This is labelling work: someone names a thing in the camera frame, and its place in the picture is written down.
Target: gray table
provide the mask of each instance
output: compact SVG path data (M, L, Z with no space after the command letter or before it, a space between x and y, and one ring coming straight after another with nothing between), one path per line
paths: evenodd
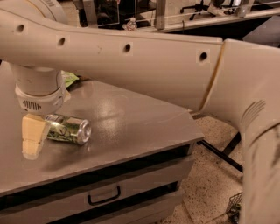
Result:
M8 64L0 66L0 196L116 165L202 139L181 107L98 81L72 92L58 113L87 118L92 136L83 146L51 140L35 161L23 157L21 119Z

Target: soda can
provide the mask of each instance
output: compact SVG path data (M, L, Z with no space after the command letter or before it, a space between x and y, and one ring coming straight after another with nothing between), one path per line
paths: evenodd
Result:
M53 114L45 120L50 124L48 139L83 145L90 138L91 126L86 119Z

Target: cabinet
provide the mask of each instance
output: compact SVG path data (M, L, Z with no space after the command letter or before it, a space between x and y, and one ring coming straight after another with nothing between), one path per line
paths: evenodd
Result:
M7 83L0 91L13 91L11 70L0 68ZM7 100L11 130L20 130L17 99L0 103ZM91 141L46 141L38 160L28 161L20 132L8 129L0 142L0 223L144 224L172 214L203 137L185 109L89 81L59 112L90 120Z

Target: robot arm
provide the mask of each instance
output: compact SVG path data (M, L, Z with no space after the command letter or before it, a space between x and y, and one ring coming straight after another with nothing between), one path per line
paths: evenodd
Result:
M219 38L79 29L47 19L34 6L43 0L10 2L0 1L0 59L12 64L24 109L44 115L62 105L62 69L208 113L242 135L243 223L279 223L278 49ZM19 3L28 13L14 7Z

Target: tiled floor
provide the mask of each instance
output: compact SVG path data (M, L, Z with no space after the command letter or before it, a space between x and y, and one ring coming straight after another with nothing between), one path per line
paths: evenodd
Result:
M169 0L168 13L174 14L182 5L194 4L193 1ZM64 0L60 3L68 16L69 24L80 26L72 1ZM196 122L206 135L206 140L218 149L223 149L236 134L234 128L211 117L200 118ZM172 216L160 220L157 224L229 223L225 215L228 199L242 191L242 174L202 145L194 147L193 155L196 162L189 177L184 179L181 185L185 192L182 204L176 207ZM230 157L242 164L240 145Z

